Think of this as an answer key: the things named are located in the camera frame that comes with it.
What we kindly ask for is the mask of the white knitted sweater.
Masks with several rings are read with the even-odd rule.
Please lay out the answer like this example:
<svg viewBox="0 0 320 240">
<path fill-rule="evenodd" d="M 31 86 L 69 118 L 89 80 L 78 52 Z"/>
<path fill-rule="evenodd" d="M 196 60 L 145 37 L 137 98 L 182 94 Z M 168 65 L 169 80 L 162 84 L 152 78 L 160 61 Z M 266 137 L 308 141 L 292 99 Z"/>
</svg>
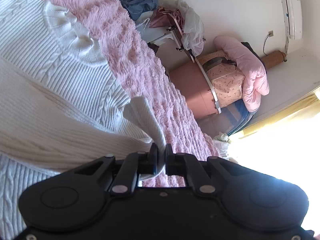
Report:
<svg viewBox="0 0 320 240">
<path fill-rule="evenodd" d="M 30 185 L 165 138 L 147 100 L 130 98 L 99 43 L 48 0 L 1 0 L 1 238 L 25 228 Z"/>
</svg>

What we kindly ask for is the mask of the pink clothes on table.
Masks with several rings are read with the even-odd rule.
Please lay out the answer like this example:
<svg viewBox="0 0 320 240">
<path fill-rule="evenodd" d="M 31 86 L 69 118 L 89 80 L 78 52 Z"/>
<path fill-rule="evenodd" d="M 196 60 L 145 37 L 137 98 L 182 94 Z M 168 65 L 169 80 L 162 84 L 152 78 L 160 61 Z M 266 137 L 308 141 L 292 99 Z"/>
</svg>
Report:
<svg viewBox="0 0 320 240">
<path fill-rule="evenodd" d="M 158 7 L 153 12 L 149 22 L 149 28 L 162 28 L 171 26 L 170 19 L 175 18 L 181 28 L 184 27 L 184 16 L 179 9 L 169 9 L 165 7 Z"/>
</svg>

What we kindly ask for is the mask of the blue striped storage bag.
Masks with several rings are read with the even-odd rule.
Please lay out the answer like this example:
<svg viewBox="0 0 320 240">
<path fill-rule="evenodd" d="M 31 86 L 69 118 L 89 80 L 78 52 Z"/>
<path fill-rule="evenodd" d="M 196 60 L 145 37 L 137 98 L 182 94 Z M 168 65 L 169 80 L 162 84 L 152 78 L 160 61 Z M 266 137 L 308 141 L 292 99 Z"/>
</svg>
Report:
<svg viewBox="0 0 320 240">
<path fill-rule="evenodd" d="M 240 132 L 248 126 L 256 112 L 249 112 L 242 99 L 235 101 L 222 109 L 223 120 L 220 131 L 227 135 Z"/>
</svg>

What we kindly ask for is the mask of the patterned beige storage bag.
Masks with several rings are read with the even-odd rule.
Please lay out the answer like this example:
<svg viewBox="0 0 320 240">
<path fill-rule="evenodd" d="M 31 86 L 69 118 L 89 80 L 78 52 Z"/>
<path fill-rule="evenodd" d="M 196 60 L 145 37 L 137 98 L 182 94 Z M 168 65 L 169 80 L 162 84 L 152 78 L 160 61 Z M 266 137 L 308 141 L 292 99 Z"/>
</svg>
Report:
<svg viewBox="0 0 320 240">
<path fill-rule="evenodd" d="M 199 56 L 197 59 L 214 89 L 221 108 L 242 99 L 245 76 L 236 62 L 223 50 Z"/>
</svg>

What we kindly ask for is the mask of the pink quilt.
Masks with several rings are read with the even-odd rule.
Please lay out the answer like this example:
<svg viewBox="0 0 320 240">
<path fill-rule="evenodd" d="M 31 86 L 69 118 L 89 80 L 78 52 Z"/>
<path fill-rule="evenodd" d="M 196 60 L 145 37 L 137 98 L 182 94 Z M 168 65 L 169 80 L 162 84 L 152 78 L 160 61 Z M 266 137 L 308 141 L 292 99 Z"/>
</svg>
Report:
<svg viewBox="0 0 320 240">
<path fill-rule="evenodd" d="M 236 38 L 217 36 L 214 45 L 217 50 L 223 50 L 244 74 L 242 100 L 249 112 L 256 112 L 260 107 L 261 97 L 270 92 L 262 61 Z"/>
</svg>

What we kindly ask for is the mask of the pink fluffy bed blanket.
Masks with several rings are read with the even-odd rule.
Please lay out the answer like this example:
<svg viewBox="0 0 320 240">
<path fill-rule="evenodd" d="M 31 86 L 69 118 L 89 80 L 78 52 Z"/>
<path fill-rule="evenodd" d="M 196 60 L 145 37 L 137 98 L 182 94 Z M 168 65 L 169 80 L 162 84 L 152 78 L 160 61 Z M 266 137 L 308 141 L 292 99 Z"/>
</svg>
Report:
<svg viewBox="0 0 320 240">
<path fill-rule="evenodd" d="M 125 91 L 148 100 L 175 153 L 193 154 L 199 160 L 218 155 L 212 138 L 201 131 L 185 98 L 169 81 L 160 59 L 141 38 L 119 0 L 49 1 L 69 9 L 99 41 Z"/>
</svg>

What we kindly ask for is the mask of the white plastic bag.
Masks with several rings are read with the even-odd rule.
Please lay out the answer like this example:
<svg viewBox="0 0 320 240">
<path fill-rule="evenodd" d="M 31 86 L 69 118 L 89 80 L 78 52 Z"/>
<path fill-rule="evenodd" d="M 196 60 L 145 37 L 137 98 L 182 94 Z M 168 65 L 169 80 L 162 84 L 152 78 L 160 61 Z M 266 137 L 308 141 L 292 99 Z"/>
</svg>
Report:
<svg viewBox="0 0 320 240">
<path fill-rule="evenodd" d="M 204 49 L 203 22 L 185 1 L 176 0 L 175 5 L 184 19 L 182 44 L 186 50 L 191 50 L 194 56 L 199 56 Z"/>
</svg>

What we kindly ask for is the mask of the white folding table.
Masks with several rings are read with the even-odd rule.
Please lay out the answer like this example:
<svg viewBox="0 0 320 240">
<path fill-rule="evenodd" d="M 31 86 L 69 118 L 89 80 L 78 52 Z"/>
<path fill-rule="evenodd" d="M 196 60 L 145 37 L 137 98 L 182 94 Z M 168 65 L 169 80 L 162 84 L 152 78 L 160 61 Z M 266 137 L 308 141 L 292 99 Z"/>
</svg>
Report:
<svg viewBox="0 0 320 240">
<path fill-rule="evenodd" d="M 169 16 L 170 25 L 168 27 L 149 28 L 150 18 L 136 23 L 136 30 L 141 34 L 142 39 L 147 44 L 155 44 L 160 47 L 166 40 L 170 39 L 175 42 L 177 51 L 184 52 L 189 59 L 195 63 L 195 56 L 190 50 L 186 50 L 182 44 L 182 30 L 178 25 L 176 18 Z"/>
</svg>

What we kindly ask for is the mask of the rolled brown mat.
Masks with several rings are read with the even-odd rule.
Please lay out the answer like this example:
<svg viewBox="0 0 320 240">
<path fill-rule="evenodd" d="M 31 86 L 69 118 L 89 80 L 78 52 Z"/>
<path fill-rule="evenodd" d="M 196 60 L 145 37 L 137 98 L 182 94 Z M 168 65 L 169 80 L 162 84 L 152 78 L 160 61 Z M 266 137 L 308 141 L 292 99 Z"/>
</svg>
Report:
<svg viewBox="0 0 320 240">
<path fill-rule="evenodd" d="M 276 50 L 267 56 L 262 57 L 261 60 L 265 68 L 270 69 L 281 64 L 282 62 L 286 62 L 286 54 L 282 51 Z"/>
</svg>

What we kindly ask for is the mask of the yellow curtain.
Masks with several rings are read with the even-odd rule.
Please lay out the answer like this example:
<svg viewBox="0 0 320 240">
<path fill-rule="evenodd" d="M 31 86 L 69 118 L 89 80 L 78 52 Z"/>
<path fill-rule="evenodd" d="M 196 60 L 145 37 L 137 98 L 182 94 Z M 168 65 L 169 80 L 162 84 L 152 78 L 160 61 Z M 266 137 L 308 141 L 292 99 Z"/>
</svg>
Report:
<svg viewBox="0 0 320 240">
<path fill-rule="evenodd" d="M 319 98 L 315 93 L 302 98 L 291 106 L 281 110 L 280 112 L 264 119 L 256 124 L 248 126 L 241 132 L 236 133 L 239 139 L 248 137 L 257 133 L 259 130 L 266 128 L 281 120 L 290 120 L 293 118 L 304 119 L 309 118 L 319 113 Z"/>
</svg>

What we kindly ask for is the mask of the white air conditioner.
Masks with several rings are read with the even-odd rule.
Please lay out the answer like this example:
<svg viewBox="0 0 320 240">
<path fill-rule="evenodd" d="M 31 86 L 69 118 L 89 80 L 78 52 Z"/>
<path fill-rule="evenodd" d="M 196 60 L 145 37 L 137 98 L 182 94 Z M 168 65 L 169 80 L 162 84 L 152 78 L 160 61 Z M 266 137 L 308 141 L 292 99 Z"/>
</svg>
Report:
<svg viewBox="0 0 320 240">
<path fill-rule="evenodd" d="M 303 17 L 301 0 L 281 0 L 284 13 L 286 36 L 292 40 L 303 38 Z"/>
</svg>

